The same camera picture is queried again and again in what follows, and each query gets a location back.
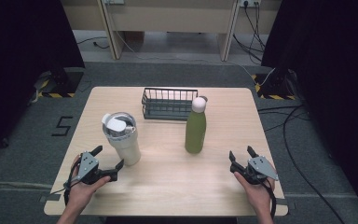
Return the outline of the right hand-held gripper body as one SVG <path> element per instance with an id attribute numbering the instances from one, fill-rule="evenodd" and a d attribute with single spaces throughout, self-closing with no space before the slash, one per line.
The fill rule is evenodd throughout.
<path id="1" fill-rule="evenodd" d="M 263 183 L 268 177 L 279 180 L 278 174 L 264 156 L 249 159 L 247 166 L 240 170 L 240 174 L 251 185 Z"/>

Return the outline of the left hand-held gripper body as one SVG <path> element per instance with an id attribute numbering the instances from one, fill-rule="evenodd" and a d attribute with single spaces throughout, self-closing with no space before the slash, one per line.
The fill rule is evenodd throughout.
<path id="1" fill-rule="evenodd" d="M 99 169 L 99 161 L 91 153 L 84 152 L 81 155 L 78 173 L 74 177 L 74 180 L 91 185 L 102 176 L 102 171 Z"/>

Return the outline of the white tumbler with clear lid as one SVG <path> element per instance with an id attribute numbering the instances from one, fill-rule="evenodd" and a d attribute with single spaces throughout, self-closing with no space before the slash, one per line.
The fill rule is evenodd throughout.
<path id="1" fill-rule="evenodd" d="M 105 114 L 102 118 L 103 133 L 126 166 L 133 166 L 141 159 L 135 118 L 126 112 Z"/>

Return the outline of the green bottle with white cap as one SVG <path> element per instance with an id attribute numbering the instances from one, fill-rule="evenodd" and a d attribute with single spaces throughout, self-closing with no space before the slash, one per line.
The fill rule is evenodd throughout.
<path id="1" fill-rule="evenodd" d="M 200 153 L 203 148 L 206 133 L 206 105 L 207 99 L 204 96 L 194 99 L 187 118 L 185 148 L 192 154 Z"/>

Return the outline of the dark wire basket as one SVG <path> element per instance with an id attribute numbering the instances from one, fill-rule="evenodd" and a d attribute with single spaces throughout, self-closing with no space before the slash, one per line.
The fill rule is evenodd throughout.
<path id="1" fill-rule="evenodd" d="M 144 88 L 142 105 L 145 119 L 187 120 L 197 90 Z"/>

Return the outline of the person's right hand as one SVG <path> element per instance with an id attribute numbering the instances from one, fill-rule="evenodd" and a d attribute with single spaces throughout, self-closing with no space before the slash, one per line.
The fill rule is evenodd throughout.
<path id="1" fill-rule="evenodd" d="M 247 199 L 250 205 L 254 208 L 255 212 L 260 214 L 270 213 L 270 196 L 268 191 L 262 185 L 251 185 L 246 179 L 238 172 L 234 173 L 234 176 L 244 188 Z"/>

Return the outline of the person's left hand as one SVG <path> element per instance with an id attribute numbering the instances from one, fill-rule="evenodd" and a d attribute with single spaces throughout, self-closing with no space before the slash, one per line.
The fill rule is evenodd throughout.
<path id="1" fill-rule="evenodd" d="M 87 204 L 90 202 L 93 194 L 102 186 L 107 184 L 110 181 L 109 176 L 105 176 L 100 178 L 94 184 L 87 185 L 83 182 L 79 182 L 78 184 L 71 187 L 69 193 L 69 201 L 66 205 L 67 208 L 73 209 L 84 209 Z"/>

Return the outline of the grey tape strip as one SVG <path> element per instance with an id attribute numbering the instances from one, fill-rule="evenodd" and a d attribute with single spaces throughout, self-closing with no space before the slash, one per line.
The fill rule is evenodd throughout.
<path id="1" fill-rule="evenodd" d="M 276 204 L 278 204 L 278 205 L 286 205 L 289 210 L 295 210 L 296 209 L 296 203 L 295 202 L 288 201 L 287 199 L 284 199 L 284 198 L 277 198 L 276 199 Z"/>
<path id="2" fill-rule="evenodd" d="M 59 201 L 60 198 L 61 198 L 61 194 L 42 195 L 39 198 L 39 202 L 46 203 L 48 201 Z"/>

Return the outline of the black stand base with hazard tape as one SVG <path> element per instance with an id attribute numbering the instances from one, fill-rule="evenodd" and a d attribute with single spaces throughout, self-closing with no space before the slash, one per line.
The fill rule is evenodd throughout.
<path id="1" fill-rule="evenodd" d="M 295 94 L 290 87 L 286 75 L 280 75 L 275 69 L 266 74 L 252 75 L 255 92 L 259 98 L 273 100 L 295 100 Z"/>
<path id="2" fill-rule="evenodd" d="M 66 67 L 58 72 L 42 73 L 34 84 L 34 98 L 72 98 L 84 75 L 82 67 Z"/>

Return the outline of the black curtain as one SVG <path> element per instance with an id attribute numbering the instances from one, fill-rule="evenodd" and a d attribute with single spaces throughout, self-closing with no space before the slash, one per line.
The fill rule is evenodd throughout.
<path id="1" fill-rule="evenodd" d="M 0 142 L 42 73 L 83 65 L 61 0 L 0 0 Z"/>
<path id="2" fill-rule="evenodd" d="M 282 0 L 262 64 L 296 72 L 324 141 L 358 196 L 358 0 Z"/>

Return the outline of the beige desk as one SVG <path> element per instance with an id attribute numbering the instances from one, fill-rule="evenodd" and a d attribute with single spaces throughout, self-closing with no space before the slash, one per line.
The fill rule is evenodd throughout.
<path id="1" fill-rule="evenodd" d="M 234 35 L 270 33 L 282 0 L 261 0 L 259 7 L 240 7 L 239 0 L 60 0 L 71 28 L 105 31 L 112 58 L 124 48 L 125 32 L 215 34 L 220 59 L 228 59 Z"/>

